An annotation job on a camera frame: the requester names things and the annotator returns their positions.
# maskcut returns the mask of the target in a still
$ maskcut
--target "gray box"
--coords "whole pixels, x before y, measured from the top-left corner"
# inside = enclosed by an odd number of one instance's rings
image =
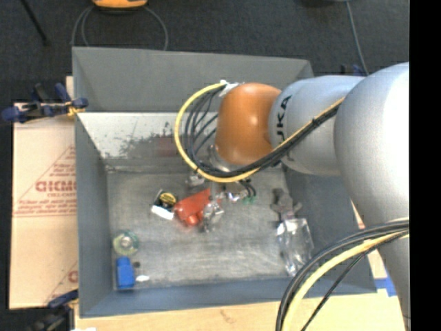
[[[284,88],[313,76],[308,61],[74,48],[73,63],[75,97],[90,102],[76,122],[82,317],[279,300],[290,278],[271,235],[276,216],[269,204],[271,188],[277,185],[302,202],[299,213],[308,219],[316,252],[357,230],[340,178],[282,168],[256,176],[254,183],[261,193],[256,205],[240,208],[241,214],[236,214],[236,207],[229,208],[229,216],[222,218],[213,233],[184,234],[177,222],[148,214],[152,192],[183,180],[187,172],[178,157],[155,158],[148,141],[149,126],[160,134],[169,122],[167,117],[173,117],[184,100],[220,79]],[[137,230],[142,247],[137,259],[152,279],[145,288],[120,292],[114,289],[111,242],[113,232],[125,225]],[[321,279],[309,296],[323,295],[338,273],[337,269]],[[374,290],[368,263],[362,261],[337,292]]]

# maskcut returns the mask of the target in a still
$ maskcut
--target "clamp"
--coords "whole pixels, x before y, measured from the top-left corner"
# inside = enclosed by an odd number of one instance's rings
[[[45,102],[49,99],[43,86],[38,83],[30,95],[31,101],[18,106],[11,106],[3,109],[1,117],[4,121],[12,123],[25,123],[27,121],[42,119],[46,117],[55,117],[57,115],[67,114],[73,116],[82,112],[89,105],[86,98],[77,98],[72,100],[68,91],[61,83],[55,85],[55,92],[58,99]]]

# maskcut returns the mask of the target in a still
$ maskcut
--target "cardboard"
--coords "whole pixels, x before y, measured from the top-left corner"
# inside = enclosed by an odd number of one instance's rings
[[[78,288],[74,119],[16,123],[13,136],[9,307],[41,307]]]

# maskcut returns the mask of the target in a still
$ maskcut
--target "black floor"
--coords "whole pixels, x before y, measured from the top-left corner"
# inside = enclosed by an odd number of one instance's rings
[[[50,45],[42,44],[20,0],[0,0],[0,109],[27,99],[36,82],[51,88],[71,73],[72,31],[91,6],[90,0],[27,1]],[[150,0],[148,7],[167,28],[168,50],[308,59],[316,75],[339,73],[342,64],[363,66],[342,2]],[[409,61],[410,0],[355,0],[350,8],[369,73]],[[162,49],[165,41],[145,10],[93,10],[84,33],[93,46]],[[84,45],[80,28],[74,43]],[[10,127],[0,125],[0,331],[22,330],[43,312],[7,310],[12,139]]]

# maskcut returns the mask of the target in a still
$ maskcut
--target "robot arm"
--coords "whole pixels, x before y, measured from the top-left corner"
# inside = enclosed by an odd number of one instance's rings
[[[280,92],[237,86],[220,105],[216,154],[225,163],[249,165],[329,107],[336,115],[281,161],[297,172],[340,175],[367,227],[409,217],[409,63],[368,77],[304,79]],[[409,240],[381,247],[380,254],[410,330]]]

